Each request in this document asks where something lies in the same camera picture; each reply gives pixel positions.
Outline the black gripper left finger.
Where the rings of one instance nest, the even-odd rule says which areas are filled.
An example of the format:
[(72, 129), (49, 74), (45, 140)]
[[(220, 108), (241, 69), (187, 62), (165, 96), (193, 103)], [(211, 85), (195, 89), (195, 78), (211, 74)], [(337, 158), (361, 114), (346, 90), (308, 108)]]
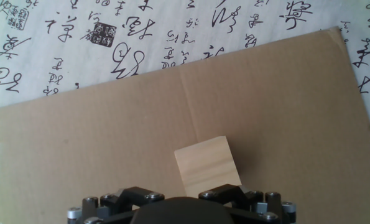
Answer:
[(80, 206), (67, 210), (67, 223), (101, 223), (115, 215), (133, 212), (133, 206), (141, 207), (164, 199), (164, 194), (141, 187), (119, 189), (100, 197), (89, 196), (82, 199)]

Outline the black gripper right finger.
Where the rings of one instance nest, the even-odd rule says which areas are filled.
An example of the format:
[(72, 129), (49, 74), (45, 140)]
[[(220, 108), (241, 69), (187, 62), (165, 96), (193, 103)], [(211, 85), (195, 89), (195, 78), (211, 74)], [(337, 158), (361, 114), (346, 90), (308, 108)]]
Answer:
[(200, 200), (219, 204), (232, 223), (295, 224), (296, 204), (283, 201), (278, 192), (248, 190), (224, 184), (198, 194)]

